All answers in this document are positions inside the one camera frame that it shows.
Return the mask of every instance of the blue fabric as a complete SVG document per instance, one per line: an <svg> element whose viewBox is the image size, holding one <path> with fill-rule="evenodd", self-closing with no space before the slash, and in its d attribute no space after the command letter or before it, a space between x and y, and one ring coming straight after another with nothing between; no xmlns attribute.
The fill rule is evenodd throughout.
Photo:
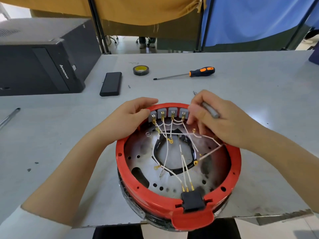
<svg viewBox="0 0 319 239"><path fill-rule="evenodd" d="M206 2L202 34L210 1ZM313 1L215 0L206 46L249 42L286 31L299 24Z"/></svg>
<svg viewBox="0 0 319 239"><path fill-rule="evenodd" d="M319 2L317 3L311 15L307 19L306 24L309 27L314 27L316 29L319 29Z"/></svg>

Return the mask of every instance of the gray terminal block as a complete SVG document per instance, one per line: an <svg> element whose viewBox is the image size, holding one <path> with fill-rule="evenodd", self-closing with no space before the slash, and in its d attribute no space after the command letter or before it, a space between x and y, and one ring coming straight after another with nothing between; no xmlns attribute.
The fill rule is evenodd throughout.
<svg viewBox="0 0 319 239"><path fill-rule="evenodd" d="M172 117L172 113L174 113L174 117L177 117L177 107L168 108L168 117Z"/></svg>
<svg viewBox="0 0 319 239"><path fill-rule="evenodd" d="M181 109L180 109L180 112L179 112L179 114L178 114L178 117L181 118L181 117L183 116L183 112L185 112L185 119L187 119L187 118L188 118L188 110L185 109L185 108L181 108Z"/></svg>
<svg viewBox="0 0 319 239"><path fill-rule="evenodd" d="M153 117L152 117L152 115L155 115L155 119L156 119L156 111L151 111L151 113L150 113L150 115L148 116L148 122L152 122L152 120L153 120Z"/></svg>
<svg viewBox="0 0 319 239"><path fill-rule="evenodd" d="M161 108L161 109L157 110L157 118L158 119L162 118L162 113L161 112L164 112L164 117L167 116L167 109L166 108Z"/></svg>

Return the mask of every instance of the gray pen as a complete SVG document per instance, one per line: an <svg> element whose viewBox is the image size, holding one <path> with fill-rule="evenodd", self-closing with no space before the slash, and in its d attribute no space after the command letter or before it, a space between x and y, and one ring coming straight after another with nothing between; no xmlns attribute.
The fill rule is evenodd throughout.
<svg viewBox="0 0 319 239"><path fill-rule="evenodd" d="M11 118L14 117L15 114L17 114L19 111L21 110L21 108L17 108L15 109L9 116L7 116L1 123L0 123L0 128L4 125L6 125L10 120Z"/></svg>
<svg viewBox="0 0 319 239"><path fill-rule="evenodd" d="M202 106L211 114L213 118L219 118L219 114L209 104L207 104L206 102L203 102Z"/></svg>

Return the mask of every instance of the table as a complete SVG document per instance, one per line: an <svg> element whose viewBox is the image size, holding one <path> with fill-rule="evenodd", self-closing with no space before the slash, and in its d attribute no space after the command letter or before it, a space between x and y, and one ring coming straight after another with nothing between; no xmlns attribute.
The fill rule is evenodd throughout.
<svg viewBox="0 0 319 239"><path fill-rule="evenodd" d="M45 181L86 132L120 104L139 96L156 97L160 103L190 103L193 90L205 88L319 156L319 66L308 61L311 53L103 55L80 94L0 97L1 119L21 107L0 131L0 222ZM133 75L138 64L147 65L150 73ZM216 68L213 77L153 80L205 66ZM100 97L105 73L117 71L123 73L120 96ZM221 217L311 213L273 166L251 152L241 153L241 175ZM74 228L140 221L121 194L115 143L111 144L98 160Z"/></svg>

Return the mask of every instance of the black metal pole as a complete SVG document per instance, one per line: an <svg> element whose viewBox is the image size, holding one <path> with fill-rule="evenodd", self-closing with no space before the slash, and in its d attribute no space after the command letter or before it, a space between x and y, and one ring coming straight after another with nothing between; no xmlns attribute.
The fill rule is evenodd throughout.
<svg viewBox="0 0 319 239"><path fill-rule="evenodd" d="M318 2L319 2L319 0L314 0L314 2L311 4L308 11L306 12L304 17L301 19L300 23L298 24L296 31L293 33L291 39L289 40L288 44L286 45L285 50L288 50L288 47L293 42L293 40L296 38L296 36L297 36L298 32L300 31L300 29L302 28L302 26L306 23L308 17L310 16L311 12L316 7Z"/></svg>
<svg viewBox="0 0 319 239"><path fill-rule="evenodd" d="M194 53L199 52L198 47L199 47L200 34L202 31L203 15L204 15L204 0L202 0L202 6L200 9L200 19L199 19L199 24L198 24L196 47L195 47Z"/></svg>
<svg viewBox="0 0 319 239"><path fill-rule="evenodd" d="M204 33L202 47L201 47L201 50L200 50L201 52L204 51L204 47L206 45L207 33L208 33L209 24L211 22L211 16L212 16L212 10L213 10L213 6L214 6L214 2L215 2L215 0L211 0L211 3L209 4L209 10L208 10L207 21L206 21L206 26L205 26L205 33Z"/></svg>
<svg viewBox="0 0 319 239"><path fill-rule="evenodd" d="M100 36L100 39L102 38L102 40L104 42L104 47L105 47L105 50L106 50L106 54L111 54L111 52L108 49L107 43L106 43L104 31L103 31L103 28L102 28L102 24L101 24L101 20L100 20L100 17L99 17L99 13L98 13L97 8L96 8L95 0L88 0L88 2L89 2L89 5L90 5L90 10L91 10L91 14L92 14L92 17L93 17L95 28L98 29L97 33Z"/></svg>

